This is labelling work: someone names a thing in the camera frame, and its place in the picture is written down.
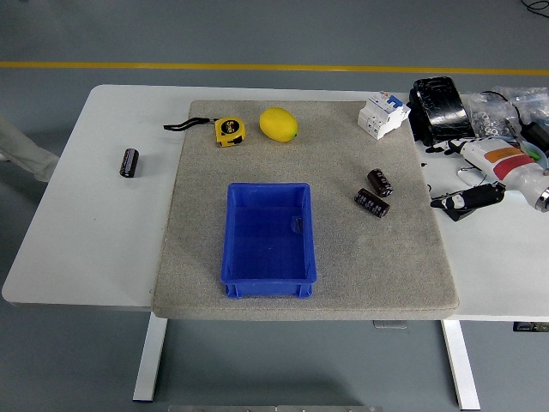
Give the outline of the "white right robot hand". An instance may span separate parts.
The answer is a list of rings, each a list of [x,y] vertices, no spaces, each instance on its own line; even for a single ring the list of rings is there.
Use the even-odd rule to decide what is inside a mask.
[[[548,210],[546,169],[528,154],[499,138],[460,138],[431,147],[445,154],[459,154],[491,183],[477,185],[431,200],[431,206],[452,212],[469,212],[503,200],[507,190],[519,191],[534,209]]]

